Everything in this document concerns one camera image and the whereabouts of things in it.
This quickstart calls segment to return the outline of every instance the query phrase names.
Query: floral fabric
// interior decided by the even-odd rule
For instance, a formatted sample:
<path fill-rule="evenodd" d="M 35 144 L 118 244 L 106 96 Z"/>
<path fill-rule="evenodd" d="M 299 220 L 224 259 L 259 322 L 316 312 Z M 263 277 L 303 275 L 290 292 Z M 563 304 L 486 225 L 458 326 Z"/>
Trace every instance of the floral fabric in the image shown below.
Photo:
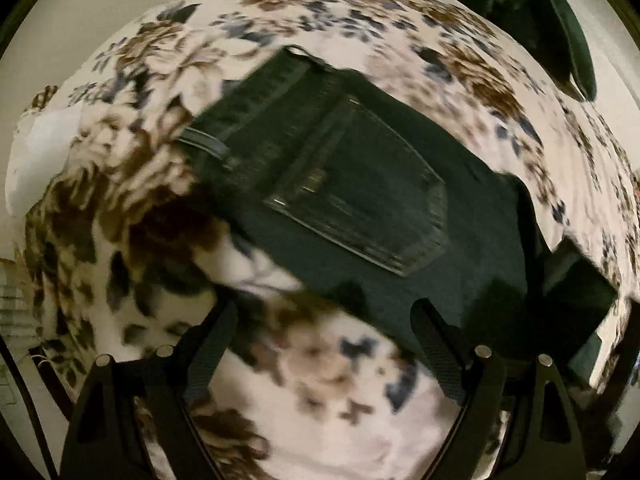
<path fill-rule="evenodd" d="M 227 479 L 409 479 L 457 413 L 393 340 L 307 291 L 216 218 L 172 141 L 284 44 L 361 71 L 528 187 L 551 248 L 563 234 L 620 290 L 598 329 L 590 383 L 606 384 L 638 296 L 637 181 L 601 115 L 557 89 L 509 36 L 454 0 L 175 0 L 109 38 L 44 113 L 79 105 L 62 171 L 12 210 L 28 297 L 72 396 L 98 354 L 174 344 L 242 293 L 244 344 L 225 353 L 193 417 Z M 9 208 L 33 164 L 18 125 Z M 171 473 L 140 409 L 154 465 Z"/>

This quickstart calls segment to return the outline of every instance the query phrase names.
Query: silver screw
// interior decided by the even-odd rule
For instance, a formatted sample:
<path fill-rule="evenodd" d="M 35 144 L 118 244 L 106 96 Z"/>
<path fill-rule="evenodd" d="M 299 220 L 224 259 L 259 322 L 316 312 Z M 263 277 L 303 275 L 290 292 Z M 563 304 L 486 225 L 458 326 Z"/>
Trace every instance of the silver screw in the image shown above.
<path fill-rule="evenodd" d="M 111 356 L 107 354 L 98 355 L 98 357 L 95 358 L 96 366 L 107 366 L 110 362 Z"/>
<path fill-rule="evenodd" d="M 156 355 L 158 357 L 169 357 L 174 353 L 174 347 L 171 345 L 162 345 L 158 350 L 156 350 Z"/>
<path fill-rule="evenodd" d="M 554 363 L 554 360 L 550 356 L 548 356 L 546 354 L 540 354 L 538 356 L 538 362 L 541 365 L 546 366 L 547 368 L 549 368 Z"/>
<path fill-rule="evenodd" d="M 476 346 L 476 355 L 481 357 L 482 359 L 488 359 L 491 357 L 491 349 L 487 345 L 478 345 Z"/>

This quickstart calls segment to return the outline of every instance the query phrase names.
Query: green fabric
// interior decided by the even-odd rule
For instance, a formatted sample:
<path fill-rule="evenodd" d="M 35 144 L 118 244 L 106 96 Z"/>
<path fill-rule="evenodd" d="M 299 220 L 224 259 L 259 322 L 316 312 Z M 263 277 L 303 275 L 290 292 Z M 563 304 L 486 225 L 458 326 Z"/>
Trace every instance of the green fabric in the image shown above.
<path fill-rule="evenodd" d="M 510 34 L 542 65 L 559 88 L 576 86 L 596 98 L 593 61 L 580 23 L 567 0 L 458 0 Z"/>
<path fill-rule="evenodd" d="M 223 218 L 425 362 L 420 298 L 473 343 L 565 367 L 615 297 L 571 240 L 544 246 L 518 179 L 358 72 L 281 50 L 182 140 Z"/>

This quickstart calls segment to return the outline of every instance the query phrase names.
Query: bed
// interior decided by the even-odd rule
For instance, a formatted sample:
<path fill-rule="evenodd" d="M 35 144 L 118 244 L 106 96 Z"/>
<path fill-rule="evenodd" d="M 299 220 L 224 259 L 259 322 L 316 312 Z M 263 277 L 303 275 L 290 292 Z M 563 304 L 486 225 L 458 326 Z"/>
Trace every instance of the bed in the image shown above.
<path fill-rule="evenodd" d="M 592 103 L 562 93 L 522 46 L 455 0 L 174 0 L 127 24 L 60 88 L 36 97 L 14 136 L 6 201 L 16 257 L 70 396 L 97 355 L 131 360 L 174 344 L 214 302 L 188 272 L 173 289 L 136 285 L 158 240 L 191 243 L 141 222 L 167 200 L 159 190 L 180 197 L 193 183 L 172 149 L 183 127 L 286 44 L 362 72 L 492 170 L 519 177 L 549 248 L 571 237 L 619 291 L 596 333 L 595 364 L 582 370 L 602 391 L 629 299 L 639 297 L 640 195 Z M 167 214 L 179 232 L 186 220 Z M 332 312 L 320 326 L 297 326 L 286 348 L 255 342 L 253 366 L 225 354 L 210 386 L 215 400 L 193 415 L 226 478 L 399 480 L 433 459 L 457 407 L 428 371 L 418 368 L 395 411 L 386 386 L 401 384 L 412 363 L 391 339 L 308 297 L 223 222 L 198 224 L 198 236 L 193 262 L 208 280 L 266 305 Z M 369 356 L 358 374 L 340 352 L 344 340 Z M 154 465 L 170 478 L 145 424 Z"/>

